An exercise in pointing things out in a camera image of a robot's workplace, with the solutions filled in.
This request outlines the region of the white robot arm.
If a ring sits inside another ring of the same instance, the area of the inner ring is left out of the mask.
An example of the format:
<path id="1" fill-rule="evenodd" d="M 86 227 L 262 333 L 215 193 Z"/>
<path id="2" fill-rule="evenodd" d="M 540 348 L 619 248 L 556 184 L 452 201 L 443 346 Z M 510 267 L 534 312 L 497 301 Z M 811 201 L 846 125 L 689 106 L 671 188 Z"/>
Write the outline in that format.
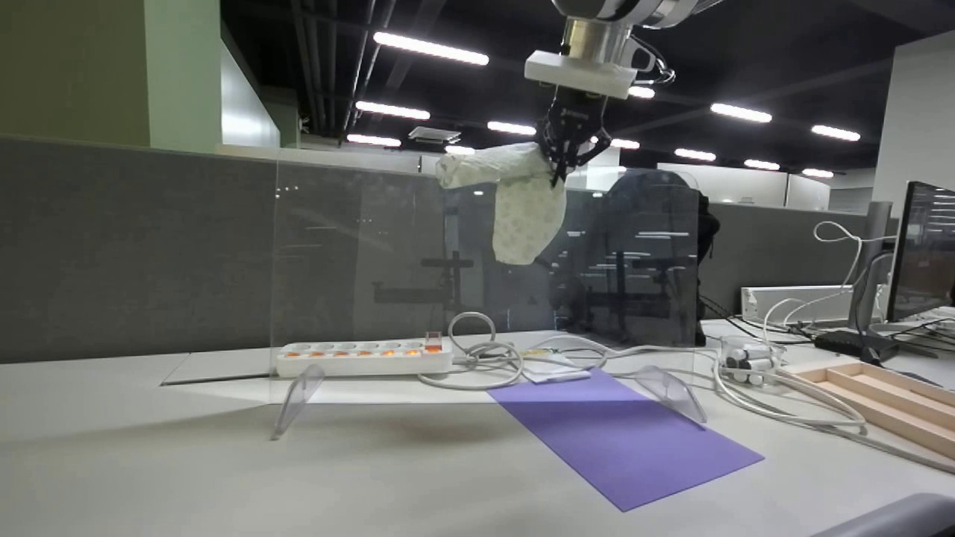
<path id="1" fill-rule="evenodd" d="M 605 103 L 628 97 L 635 84 L 670 84 L 674 70 L 638 30 L 671 30 L 722 0 L 553 0 L 565 18 L 556 51 L 534 51 L 526 78 L 553 85 L 553 100 L 537 121 L 537 148 L 565 182 L 570 169 L 600 155 L 611 137 L 604 125 Z"/>

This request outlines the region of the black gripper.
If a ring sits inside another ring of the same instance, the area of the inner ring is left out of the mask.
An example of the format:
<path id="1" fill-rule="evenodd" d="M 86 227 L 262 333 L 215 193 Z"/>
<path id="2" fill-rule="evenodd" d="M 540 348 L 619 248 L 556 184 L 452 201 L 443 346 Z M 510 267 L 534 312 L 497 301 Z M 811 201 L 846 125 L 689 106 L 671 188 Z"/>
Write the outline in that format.
<path id="1" fill-rule="evenodd" d="M 608 146 L 604 125 L 605 97 L 579 90 L 556 90 L 537 121 L 537 146 L 550 164 L 550 184 L 567 179 L 570 164 L 588 164 Z"/>

